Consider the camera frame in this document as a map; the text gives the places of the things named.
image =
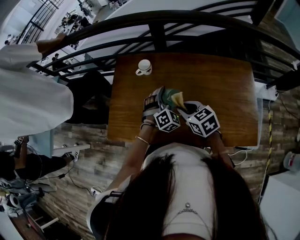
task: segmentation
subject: black pants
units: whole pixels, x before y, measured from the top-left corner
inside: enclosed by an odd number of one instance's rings
[[[111,84],[98,71],[86,73],[82,78],[72,80],[67,84],[74,97],[74,112],[67,123],[107,124],[109,107],[102,95],[110,98]],[[96,96],[97,110],[89,110],[83,105]]]
[[[26,167],[17,169],[16,173],[24,180],[36,180],[65,167],[66,164],[62,157],[48,158],[44,155],[28,154]]]

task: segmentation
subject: black and white marker cube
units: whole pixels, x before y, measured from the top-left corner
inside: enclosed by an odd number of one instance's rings
[[[220,128],[216,114],[209,106],[189,117],[187,124],[193,133],[202,137],[207,137]]]
[[[170,111],[169,109],[164,109],[161,112],[154,114],[154,118],[158,129],[164,132],[171,132],[174,129],[180,127],[179,118],[177,114]]]

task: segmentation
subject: white mug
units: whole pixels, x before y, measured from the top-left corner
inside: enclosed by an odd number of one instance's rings
[[[143,59],[139,62],[139,69],[135,72],[136,75],[150,75],[152,73],[152,65],[149,60]]]

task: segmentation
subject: wooden floor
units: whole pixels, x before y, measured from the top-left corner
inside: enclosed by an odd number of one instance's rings
[[[288,110],[295,113],[299,118],[300,87],[283,93],[281,97]],[[236,167],[237,171],[247,181],[255,198],[258,197],[261,190],[269,152],[268,103],[263,103],[260,147],[248,152],[247,160]],[[296,146],[295,137],[299,129],[299,121],[285,110],[279,99],[271,103],[270,108],[272,110],[273,141],[269,173],[277,171],[282,164],[285,153]],[[76,142],[91,144],[91,149],[81,151],[79,161],[70,171],[75,184],[88,189],[94,185],[105,189],[119,171],[130,144],[109,141],[106,136],[105,125],[88,126],[64,123],[56,129],[54,140],[58,147],[62,144],[73,145]],[[244,158],[244,153],[232,156],[235,163]],[[58,176],[67,171],[68,168],[65,167],[49,174],[48,177]],[[54,178],[44,180],[44,182],[55,186],[57,191],[47,194],[39,205],[51,216],[59,217],[61,222],[68,224],[84,240],[94,239],[86,225],[86,214],[94,202],[94,197],[90,196],[87,190],[75,187],[68,175],[61,180]]]

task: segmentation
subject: desk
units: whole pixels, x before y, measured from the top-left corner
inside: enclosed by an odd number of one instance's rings
[[[151,75],[135,74],[142,59],[152,63]],[[220,122],[225,146],[257,145],[257,102],[251,65],[189,53],[141,53],[117,59],[108,139],[133,141],[139,132],[144,98],[163,85],[183,91],[185,101],[209,105]],[[203,139],[192,134],[182,118],[180,122],[181,127],[171,133],[156,131],[151,142],[201,145]]]

